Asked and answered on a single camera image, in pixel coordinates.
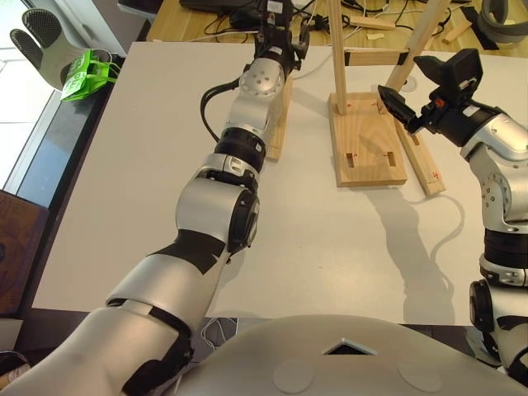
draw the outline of wooden post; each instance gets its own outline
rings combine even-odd
[[[409,54],[403,64],[394,67],[389,80],[387,80],[387,83],[385,84],[387,87],[393,88],[396,91],[402,89],[405,80],[407,80],[408,75],[413,69],[414,57],[418,56],[423,51],[449,3],[450,0],[435,0],[434,2],[427,2],[426,8],[418,20],[418,25],[407,42],[406,48],[409,49]]]
[[[330,36],[332,37],[333,74],[336,79],[337,111],[344,116],[347,113],[347,81],[345,79],[341,2],[328,0],[327,5]]]

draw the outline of white table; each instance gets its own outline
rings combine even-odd
[[[313,47],[304,71],[328,47]],[[448,59],[449,54],[436,54]],[[251,45],[136,43],[89,149],[35,297],[35,308],[88,311],[141,258],[176,236],[177,197],[214,142],[200,121],[208,88],[231,81]],[[475,99],[528,116],[528,59],[483,57]],[[347,68],[349,91],[384,83],[390,67]],[[433,83],[419,70],[415,110]],[[257,240],[221,278],[209,315],[357,314],[398,323],[469,324],[468,288],[483,251],[480,192],[458,149],[424,138],[448,190],[423,200],[408,181],[336,188],[326,100],[332,62],[295,81],[285,147],[267,163]],[[208,108],[221,131],[235,92]]]

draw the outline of wooden block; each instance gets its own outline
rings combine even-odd
[[[458,23],[455,29],[450,30],[445,37],[442,39],[443,43],[451,44],[454,40],[458,38],[459,35],[468,30],[471,25],[473,25],[467,19],[464,19],[462,22]]]
[[[286,80],[284,85],[283,94],[283,105],[282,113],[280,114],[279,120],[275,127],[273,137],[269,147],[266,148],[266,158],[278,161],[281,156],[282,143],[284,141],[284,135],[286,133],[286,121],[288,120],[288,107],[290,106],[291,99],[291,86],[293,85],[293,78],[291,76]]]
[[[343,25],[341,3],[337,0],[327,2],[328,23],[332,37],[333,75],[336,81],[337,109],[339,114],[347,113],[347,81],[345,79],[345,53],[343,52]]]
[[[369,18],[367,16],[350,15],[350,24],[369,29],[381,29],[382,31],[393,31],[396,28],[396,25],[392,21]]]
[[[402,89],[405,80],[414,66],[414,57],[422,53],[427,41],[436,29],[438,21],[442,18],[444,10],[449,6],[450,0],[435,0],[427,2],[426,8],[418,21],[416,29],[409,37],[406,48],[409,49],[409,55],[403,64],[394,66],[389,80],[385,84],[399,92]]]
[[[422,136],[419,133],[411,136],[399,121],[394,120],[394,123],[396,124],[398,136],[426,196],[433,196],[444,191],[446,187],[444,186],[442,176]]]
[[[408,49],[345,49],[345,66],[377,66],[398,64]]]
[[[328,98],[328,115],[338,187],[387,186],[407,180],[394,118],[380,114],[378,95],[347,93],[348,112]]]

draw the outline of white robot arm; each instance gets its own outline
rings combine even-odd
[[[191,336],[200,331],[222,268],[255,236],[266,145],[285,80],[308,48],[307,41],[292,44],[290,0],[260,7],[255,59],[239,79],[214,153],[179,197],[177,239],[138,264],[104,308],[2,395],[145,394],[191,360]]]
[[[461,147],[480,182],[485,279],[470,287],[471,322],[508,374],[528,386],[528,131],[501,109],[471,99],[483,76],[476,49],[447,62],[415,61],[439,85],[420,117],[394,90],[379,87],[379,93],[409,133],[425,127]]]

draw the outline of black device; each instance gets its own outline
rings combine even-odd
[[[261,22],[262,13],[254,4],[236,8],[229,13],[229,24],[240,31],[258,31]]]
[[[249,6],[251,3],[251,0],[180,0],[182,7],[217,14],[226,14],[242,6]]]
[[[446,62],[434,56],[417,56],[414,61],[427,78],[439,85],[429,95],[431,102],[422,107],[419,117],[394,89],[378,86],[381,100],[390,114],[399,120],[410,134],[426,128],[434,134],[443,134],[456,146],[462,147],[480,125],[503,113],[498,107],[485,106],[471,98],[483,76],[479,52],[476,49],[462,49]],[[468,117],[463,110],[472,104],[475,104],[478,110]]]

